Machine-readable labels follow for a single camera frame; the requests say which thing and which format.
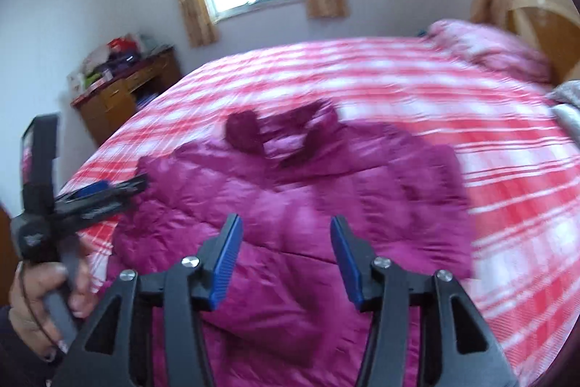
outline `window sill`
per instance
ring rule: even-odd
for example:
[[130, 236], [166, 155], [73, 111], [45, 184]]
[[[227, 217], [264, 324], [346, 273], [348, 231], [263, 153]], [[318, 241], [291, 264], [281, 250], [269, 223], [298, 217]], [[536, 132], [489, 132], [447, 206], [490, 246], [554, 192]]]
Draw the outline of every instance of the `window sill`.
[[250, 12], [256, 12], [272, 7], [280, 7], [282, 5], [298, 4], [304, 1], [305, 0], [262, 0], [253, 4], [240, 5], [239, 7], [234, 7], [228, 11], [221, 12], [216, 16], [215, 21], [221, 22], [222, 20], [237, 17], [238, 15], [249, 14]]

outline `plaid bedsheet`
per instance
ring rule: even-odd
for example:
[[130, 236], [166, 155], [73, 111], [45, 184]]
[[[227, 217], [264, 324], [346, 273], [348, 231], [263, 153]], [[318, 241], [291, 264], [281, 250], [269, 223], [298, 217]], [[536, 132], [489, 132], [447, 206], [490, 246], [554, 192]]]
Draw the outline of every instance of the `plaid bedsheet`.
[[[208, 63], [129, 120], [65, 190], [134, 175], [140, 156], [220, 133], [228, 114], [331, 98], [343, 119], [400, 124], [454, 147], [472, 199], [465, 286], [523, 386], [550, 365], [580, 312], [580, 152], [538, 85], [454, 59], [418, 38], [356, 38]], [[105, 276], [115, 222], [87, 231]]]

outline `metal bolt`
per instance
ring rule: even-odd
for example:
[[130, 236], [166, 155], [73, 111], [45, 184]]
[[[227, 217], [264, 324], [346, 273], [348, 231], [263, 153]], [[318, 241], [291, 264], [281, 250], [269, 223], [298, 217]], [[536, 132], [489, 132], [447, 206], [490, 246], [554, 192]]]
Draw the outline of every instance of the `metal bolt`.
[[383, 258], [382, 256], [378, 256], [372, 262], [376, 267], [380, 267], [381, 269], [387, 269], [393, 263], [389, 258]]
[[439, 271], [437, 271], [437, 277], [439, 277], [439, 279], [445, 281], [446, 283], [450, 283], [451, 280], [453, 279], [453, 274], [451, 274], [446, 269], [440, 269]]
[[188, 256], [182, 259], [182, 265], [185, 267], [197, 267], [199, 264], [199, 258], [195, 256]]
[[133, 279], [135, 279], [135, 277], [137, 277], [137, 273], [135, 271], [133, 271], [132, 269], [125, 269], [119, 275], [119, 279], [121, 279], [123, 282], [132, 281]]

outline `jacket sleeve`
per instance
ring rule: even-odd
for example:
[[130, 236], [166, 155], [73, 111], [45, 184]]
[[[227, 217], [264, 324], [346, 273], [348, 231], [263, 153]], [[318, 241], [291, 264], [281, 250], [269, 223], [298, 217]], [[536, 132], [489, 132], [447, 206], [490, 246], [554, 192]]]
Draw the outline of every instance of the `jacket sleeve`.
[[2, 385], [18, 387], [46, 387], [56, 372], [60, 361], [39, 358], [18, 337], [12, 328], [8, 312], [10, 307], [0, 308], [0, 379]]

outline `purple puffer jacket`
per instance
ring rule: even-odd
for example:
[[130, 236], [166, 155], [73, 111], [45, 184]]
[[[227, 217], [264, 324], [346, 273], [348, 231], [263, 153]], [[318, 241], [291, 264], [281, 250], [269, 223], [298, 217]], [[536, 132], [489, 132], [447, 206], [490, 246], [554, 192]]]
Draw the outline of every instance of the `purple puffer jacket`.
[[[333, 215], [408, 270], [471, 272], [473, 224], [453, 150], [390, 124], [341, 123], [326, 102], [262, 119], [231, 115], [225, 141], [142, 158], [137, 172], [150, 185], [115, 230], [108, 285], [126, 268], [167, 270], [229, 213], [242, 217], [227, 297], [204, 315], [218, 387], [355, 384], [370, 317], [347, 299], [330, 242]], [[405, 386], [418, 366], [417, 312], [411, 320]], [[159, 313], [154, 324], [162, 386]]]

